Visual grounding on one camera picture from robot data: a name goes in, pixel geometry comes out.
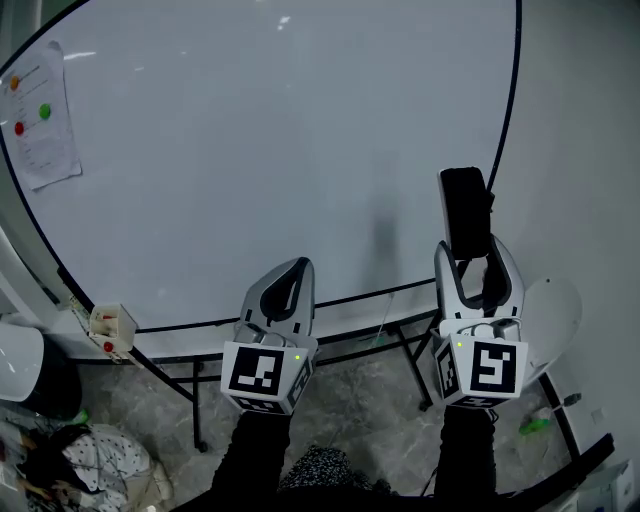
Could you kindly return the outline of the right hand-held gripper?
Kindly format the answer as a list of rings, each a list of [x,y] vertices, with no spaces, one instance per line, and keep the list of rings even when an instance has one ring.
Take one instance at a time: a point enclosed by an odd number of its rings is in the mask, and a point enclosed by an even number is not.
[[[440,396],[447,406],[493,408],[520,396],[528,344],[520,339],[524,304],[522,276],[506,246],[491,236],[482,302],[465,296],[453,254],[445,241],[434,268],[442,321],[434,359]]]

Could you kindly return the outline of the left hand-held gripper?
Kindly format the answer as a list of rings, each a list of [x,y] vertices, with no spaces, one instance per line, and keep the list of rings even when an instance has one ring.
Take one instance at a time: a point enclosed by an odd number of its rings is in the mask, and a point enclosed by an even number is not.
[[[221,370],[221,392],[238,409],[294,412],[314,371],[318,342],[306,336],[314,311],[315,270],[306,257],[276,266],[248,289],[244,323],[224,345]]]

